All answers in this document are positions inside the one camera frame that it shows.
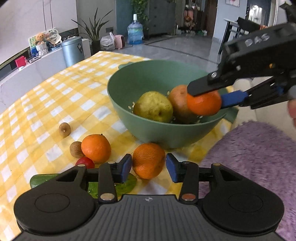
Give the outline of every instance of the doorway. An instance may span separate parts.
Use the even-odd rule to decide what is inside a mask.
[[[207,36],[213,37],[216,15],[217,15],[217,0],[207,0],[205,5],[205,29]]]

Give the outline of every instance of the trash can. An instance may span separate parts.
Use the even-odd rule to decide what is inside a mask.
[[[82,37],[67,39],[61,45],[67,67],[84,60]]]

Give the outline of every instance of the hand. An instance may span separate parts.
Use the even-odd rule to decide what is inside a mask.
[[[296,99],[288,102],[288,111],[290,116],[293,118],[294,126],[296,127]]]

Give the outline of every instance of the purple fur blanket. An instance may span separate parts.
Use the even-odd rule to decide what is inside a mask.
[[[276,232],[296,240],[296,143],[262,122],[246,122],[227,133],[209,151],[201,167],[221,163],[277,194],[285,206]],[[200,197],[209,192],[200,183]]]

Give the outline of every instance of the red tomato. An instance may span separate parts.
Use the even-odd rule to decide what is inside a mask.
[[[86,156],[78,159],[77,162],[75,163],[75,166],[77,166],[78,164],[84,164],[87,169],[94,168],[93,161]]]

